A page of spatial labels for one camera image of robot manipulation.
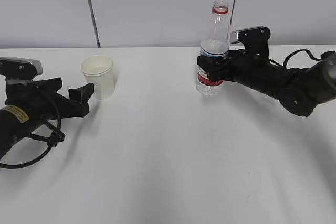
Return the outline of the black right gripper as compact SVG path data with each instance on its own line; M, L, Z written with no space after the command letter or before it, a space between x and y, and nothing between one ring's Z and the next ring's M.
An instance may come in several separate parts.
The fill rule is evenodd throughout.
M230 50L227 57L197 57L197 65L209 80L261 82L268 58L249 55L244 49Z

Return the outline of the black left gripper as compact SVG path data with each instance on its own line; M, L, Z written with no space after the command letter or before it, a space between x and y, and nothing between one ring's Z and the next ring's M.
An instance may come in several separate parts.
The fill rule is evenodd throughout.
M33 81L32 83L6 85L6 105L15 105L28 115L40 118L83 118L89 112L88 101L94 94L94 84L69 89L69 97L58 93L62 88L62 78Z

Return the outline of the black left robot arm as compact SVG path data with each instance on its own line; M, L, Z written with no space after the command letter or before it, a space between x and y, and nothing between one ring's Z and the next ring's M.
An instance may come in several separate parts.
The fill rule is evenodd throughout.
M23 138L54 147L65 138L62 119L83 118L89 113L88 101L95 90L92 83L69 89L68 97L58 93L61 88L61 78L6 85L7 98L1 109L1 156Z

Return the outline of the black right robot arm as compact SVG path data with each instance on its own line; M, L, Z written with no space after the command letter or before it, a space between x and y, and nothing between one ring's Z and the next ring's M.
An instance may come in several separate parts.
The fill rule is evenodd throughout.
M197 64L210 81L229 81L263 93L290 113L308 117L314 108L335 99L335 51L327 51L310 68L287 68L268 56L244 49L229 51L228 58L198 56Z

